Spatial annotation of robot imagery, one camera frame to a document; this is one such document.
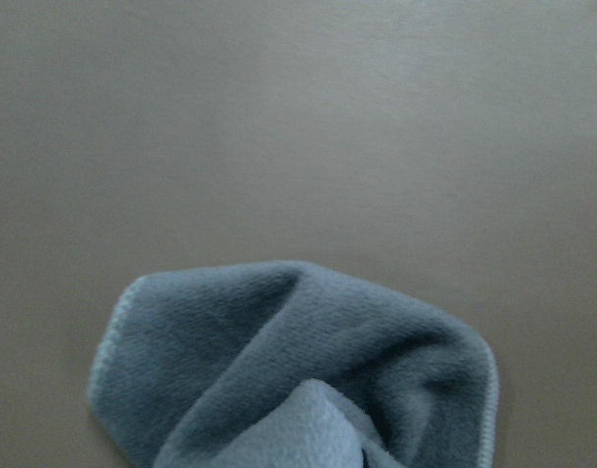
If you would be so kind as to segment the grey pink cleaning cloth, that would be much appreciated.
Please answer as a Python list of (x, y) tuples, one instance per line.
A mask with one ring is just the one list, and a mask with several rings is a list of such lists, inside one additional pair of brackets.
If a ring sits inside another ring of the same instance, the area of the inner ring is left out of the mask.
[(88, 397), (137, 467), (489, 467), (498, 372), (452, 315), (283, 260), (136, 279)]

